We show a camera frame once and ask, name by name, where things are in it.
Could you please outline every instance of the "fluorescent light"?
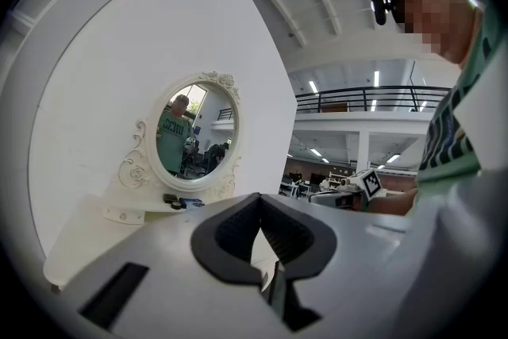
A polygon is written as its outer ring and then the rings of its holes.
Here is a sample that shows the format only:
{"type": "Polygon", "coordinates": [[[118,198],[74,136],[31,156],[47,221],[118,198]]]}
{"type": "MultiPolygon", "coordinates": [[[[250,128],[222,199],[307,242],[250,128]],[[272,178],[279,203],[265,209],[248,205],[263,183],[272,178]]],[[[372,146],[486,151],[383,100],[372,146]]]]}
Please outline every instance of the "fluorescent light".
{"type": "Polygon", "coordinates": [[[395,160],[397,160],[400,157],[400,154],[394,154],[387,163],[393,163],[395,160]]]}
{"type": "Polygon", "coordinates": [[[309,85],[312,88],[312,91],[316,94],[318,89],[316,88],[316,85],[314,85],[314,81],[309,81],[309,85]]]}

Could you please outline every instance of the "person's arm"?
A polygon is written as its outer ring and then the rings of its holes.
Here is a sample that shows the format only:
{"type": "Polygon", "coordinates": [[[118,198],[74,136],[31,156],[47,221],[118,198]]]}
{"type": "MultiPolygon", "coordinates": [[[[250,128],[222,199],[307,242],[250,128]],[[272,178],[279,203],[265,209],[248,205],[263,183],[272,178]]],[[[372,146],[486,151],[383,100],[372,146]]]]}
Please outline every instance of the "person's arm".
{"type": "Polygon", "coordinates": [[[368,212],[372,214],[405,215],[413,206],[418,189],[413,188],[401,195],[374,198],[368,204],[368,212]]]}

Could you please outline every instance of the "white column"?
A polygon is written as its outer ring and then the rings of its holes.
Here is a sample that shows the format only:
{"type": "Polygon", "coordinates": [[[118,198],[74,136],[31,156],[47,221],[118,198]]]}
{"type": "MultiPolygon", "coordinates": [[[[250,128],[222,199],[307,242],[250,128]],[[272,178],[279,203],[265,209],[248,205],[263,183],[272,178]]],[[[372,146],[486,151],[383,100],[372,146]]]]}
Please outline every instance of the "white column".
{"type": "Polygon", "coordinates": [[[358,140],[358,158],[356,160],[356,172],[368,168],[368,138],[367,130],[360,130],[360,139],[358,140]]]}

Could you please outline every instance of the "oval mirror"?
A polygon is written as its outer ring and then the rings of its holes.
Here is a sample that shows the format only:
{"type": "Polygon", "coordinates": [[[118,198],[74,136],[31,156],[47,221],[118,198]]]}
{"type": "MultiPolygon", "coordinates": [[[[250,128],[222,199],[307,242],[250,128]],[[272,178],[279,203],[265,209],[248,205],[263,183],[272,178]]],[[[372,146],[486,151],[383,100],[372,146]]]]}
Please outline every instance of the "oval mirror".
{"type": "Polygon", "coordinates": [[[164,169],[183,180],[201,179],[221,167],[235,138],[228,95],[208,83],[175,92],[160,114],[157,155],[164,169]]]}

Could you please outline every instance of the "white curved wall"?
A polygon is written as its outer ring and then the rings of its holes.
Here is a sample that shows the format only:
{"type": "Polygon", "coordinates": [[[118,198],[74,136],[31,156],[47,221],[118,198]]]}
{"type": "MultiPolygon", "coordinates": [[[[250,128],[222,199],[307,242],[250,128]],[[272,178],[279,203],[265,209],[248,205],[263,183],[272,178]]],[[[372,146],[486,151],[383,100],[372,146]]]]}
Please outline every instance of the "white curved wall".
{"type": "Polygon", "coordinates": [[[296,102],[252,0],[113,0],[72,41],[40,101],[29,157],[46,253],[77,202],[100,195],[168,84],[232,74],[246,117],[235,195],[276,193],[296,102]]]}

